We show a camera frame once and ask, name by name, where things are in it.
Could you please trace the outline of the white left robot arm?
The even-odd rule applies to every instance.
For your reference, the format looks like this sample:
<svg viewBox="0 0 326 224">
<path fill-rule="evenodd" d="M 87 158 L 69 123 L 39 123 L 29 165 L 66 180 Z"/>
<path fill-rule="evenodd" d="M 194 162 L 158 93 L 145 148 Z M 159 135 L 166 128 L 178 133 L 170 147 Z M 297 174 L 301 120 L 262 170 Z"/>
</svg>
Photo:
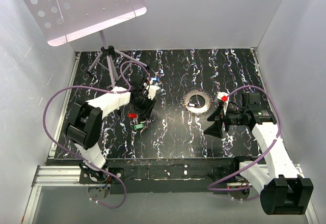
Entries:
<svg viewBox="0 0 326 224">
<path fill-rule="evenodd" d="M 98 141 L 101 134 L 102 120 L 120 107 L 131 104 L 138 115 L 149 119 L 156 103 L 155 95 L 160 87 L 140 82 L 132 82 L 131 89 L 114 87 L 106 93 L 85 102 L 75 102 L 72 106 L 64 134 L 75 144 L 83 161 L 91 170 L 91 177 L 97 183 L 108 179 L 108 170 Z"/>
</svg>

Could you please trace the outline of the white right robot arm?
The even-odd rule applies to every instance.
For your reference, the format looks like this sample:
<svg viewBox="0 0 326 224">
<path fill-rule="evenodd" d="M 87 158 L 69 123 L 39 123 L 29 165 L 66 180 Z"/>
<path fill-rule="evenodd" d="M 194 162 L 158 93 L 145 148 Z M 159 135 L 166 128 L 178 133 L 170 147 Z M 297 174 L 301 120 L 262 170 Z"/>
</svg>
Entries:
<svg viewBox="0 0 326 224">
<path fill-rule="evenodd" d="M 218 107 L 208 118 L 213 124 L 204 134 L 222 138 L 230 126 L 247 126 L 257 140 L 262 154 L 257 159 L 238 156 L 233 159 L 229 175 L 208 185 L 208 190 L 226 180 L 247 180 L 259 194 L 267 215 L 303 215 L 313 192 L 311 179 L 300 175 L 283 143 L 281 121 L 277 114 L 262 107 L 258 92 L 243 93 L 242 107 L 229 108 L 229 95 L 219 92 Z"/>
</svg>

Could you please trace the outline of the key with red tag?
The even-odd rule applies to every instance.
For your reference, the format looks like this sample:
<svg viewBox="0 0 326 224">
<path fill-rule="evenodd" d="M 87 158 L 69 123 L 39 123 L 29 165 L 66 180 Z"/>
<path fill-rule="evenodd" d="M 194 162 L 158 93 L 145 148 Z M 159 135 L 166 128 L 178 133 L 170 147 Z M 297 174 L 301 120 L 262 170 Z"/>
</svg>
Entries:
<svg viewBox="0 0 326 224">
<path fill-rule="evenodd" d="M 135 113 L 129 113 L 127 116 L 128 116 L 128 118 L 130 118 L 131 120 L 133 120 L 135 122 L 138 121 L 138 115 Z"/>
</svg>

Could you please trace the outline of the key with green tag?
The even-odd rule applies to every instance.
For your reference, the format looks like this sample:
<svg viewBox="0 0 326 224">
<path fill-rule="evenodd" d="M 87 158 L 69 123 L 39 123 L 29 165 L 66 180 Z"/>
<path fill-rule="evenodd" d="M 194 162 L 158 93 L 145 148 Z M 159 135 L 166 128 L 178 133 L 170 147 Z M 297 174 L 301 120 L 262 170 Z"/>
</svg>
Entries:
<svg viewBox="0 0 326 224">
<path fill-rule="evenodd" d="M 135 124 L 134 125 L 134 130 L 145 130 L 146 128 L 148 127 L 148 124 L 147 123 L 139 123 L 139 124 Z"/>
</svg>

